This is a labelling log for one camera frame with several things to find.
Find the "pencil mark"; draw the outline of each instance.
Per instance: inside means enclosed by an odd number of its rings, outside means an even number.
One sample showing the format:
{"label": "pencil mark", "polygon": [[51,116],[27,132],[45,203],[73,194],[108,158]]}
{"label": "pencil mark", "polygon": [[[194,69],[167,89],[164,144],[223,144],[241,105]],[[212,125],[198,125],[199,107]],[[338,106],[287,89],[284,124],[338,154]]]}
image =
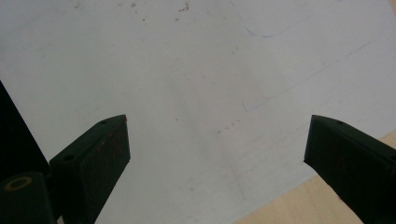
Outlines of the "pencil mark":
{"label": "pencil mark", "polygon": [[323,8],[320,9],[318,12],[313,12],[313,13],[311,13],[311,14],[308,15],[307,17],[305,17],[305,18],[303,18],[303,19],[301,19],[301,20],[299,20],[299,21],[297,21],[297,22],[291,24],[290,26],[287,26],[287,27],[283,28],[281,31],[279,31],[279,32],[277,32],[277,33],[275,33],[275,34],[271,34],[271,35],[260,35],[260,34],[254,32],[254,31],[252,31],[250,28],[248,28],[248,26],[245,24],[245,21],[244,21],[244,19],[242,18],[242,16],[237,12],[237,8],[236,8],[235,3],[233,2],[233,0],[230,0],[231,5],[233,5],[233,7],[235,8],[236,15],[238,16],[240,22],[242,23],[242,26],[247,30],[247,32],[248,32],[250,35],[258,36],[258,37],[262,37],[262,38],[270,38],[270,37],[275,37],[275,36],[278,36],[278,35],[283,35],[285,32],[287,32],[288,30],[292,29],[293,27],[299,25],[300,23],[303,23],[303,22],[305,22],[305,21],[308,21],[308,20],[311,19],[312,17],[314,17],[314,16],[316,16],[316,15],[318,15],[318,14],[324,12],[325,10],[327,10],[327,9],[329,9],[329,8],[331,8],[331,7],[333,7],[334,5],[336,5],[337,3],[340,3],[340,2],[342,2],[342,1],[344,1],[344,0],[336,0],[335,2],[331,3],[330,5],[328,5],[328,6],[326,6],[326,7],[323,7]]}
{"label": "pencil mark", "polygon": [[270,96],[270,97],[265,98],[265,99],[264,99],[264,102],[262,102],[261,104],[258,104],[258,105],[255,105],[255,106],[249,108],[248,106],[246,106],[246,105],[242,102],[242,106],[244,107],[244,109],[245,109],[246,112],[256,110],[256,109],[258,109],[258,108],[260,108],[260,107],[266,105],[268,102],[274,100],[275,98],[277,98],[277,97],[279,97],[279,96],[281,96],[281,95],[283,95],[283,94],[285,94],[285,93],[287,93],[287,92],[289,92],[289,91],[294,90],[295,88],[297,88],[297,87],[300,86],[301,84],[305,83],[305,82],[308,81],[309,79],[312,79],[313,77],[316,77],[316,76],[322,74],[322,73],[323,73],[325,70],[327,70],[328,68],[330,68],[330,67],[336,65],[337,63],[340,63],[340,62],[344,61],[345,59],[347,59],[347,58],[349,58],[350,56],[354,55],[355,53],[361,51],[362,49],[366,48],[367,46],[371,45],[372,43],[373,43],[373,41],[369,41],[369,42],[367,42],[366,44],[361,45],[361,46],[358,47],[357,49],[354,49],[354,50],[352,50],[351,52],[349,52],[349,53],[348,53],[346,56],[344,56],[343,58],[341,58],[341,59],[339,59],[339,60],[336,60],[336,61],[334,61],[334,62],[332,62],[332,63],[329,63],[329,64],[327,64],[326,66],[320,68],[318,71],[314,72],[314,73],[313,73],[312,75],[310,75],[309,77],[306,77],[306,78],[304,78],[303,80],[294,83],[294,84],[291,85],[290,87],[288,87],[288,88],[286,88],[285,90],[283,90],[283,91],[277,93],[277,94],[274,95],[274,96]]}

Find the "white surface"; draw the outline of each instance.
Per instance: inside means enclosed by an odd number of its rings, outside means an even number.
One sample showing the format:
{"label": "white surface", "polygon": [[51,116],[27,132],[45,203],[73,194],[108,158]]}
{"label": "white surface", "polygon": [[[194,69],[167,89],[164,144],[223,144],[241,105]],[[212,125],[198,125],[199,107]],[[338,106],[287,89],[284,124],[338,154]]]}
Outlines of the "white surface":
{"label": "white surface", "polygon": [[186,5],[0,3],[0,78],[48,160],[128,117],[132,163],[97,223],[232,223],[314,173],[312,114],[396,128],[388,1]]}

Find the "black plastic part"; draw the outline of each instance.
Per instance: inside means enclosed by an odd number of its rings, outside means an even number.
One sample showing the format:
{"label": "black plastic part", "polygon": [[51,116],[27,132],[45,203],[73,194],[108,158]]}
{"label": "black plastic part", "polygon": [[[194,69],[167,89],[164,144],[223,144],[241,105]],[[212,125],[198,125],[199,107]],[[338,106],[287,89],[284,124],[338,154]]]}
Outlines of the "black plastic part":
{"label": "black plastic part", "polygon": [[313,116],[304,162],[364,223],[396,222],[396,150],[336,119]]}
{"label": "black plastic part", "polygon": [[130,158],[125,115],[98,122],[54,157],[64,223],[94,223]]}
{"label": "black plastic part", "polygon": [[0,184],[0,223],[53,224],[44,176],[37,172],[14,175]]}
{"label": "black plastic part", "polygon": [[33,171],[48,175],[50,168],[0,81],[0,182]]}

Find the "wooden table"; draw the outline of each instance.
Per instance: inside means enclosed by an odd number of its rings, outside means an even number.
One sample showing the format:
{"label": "wooden table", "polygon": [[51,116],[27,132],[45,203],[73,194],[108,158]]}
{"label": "wooden table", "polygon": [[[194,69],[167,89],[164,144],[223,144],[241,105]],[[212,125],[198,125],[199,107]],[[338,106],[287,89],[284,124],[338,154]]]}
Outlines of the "wooden table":
{"label": "wooden table", "polygon": [[[396,131],[381,141],[396,148]],[[235,224],[362,223],[318,175]]]}

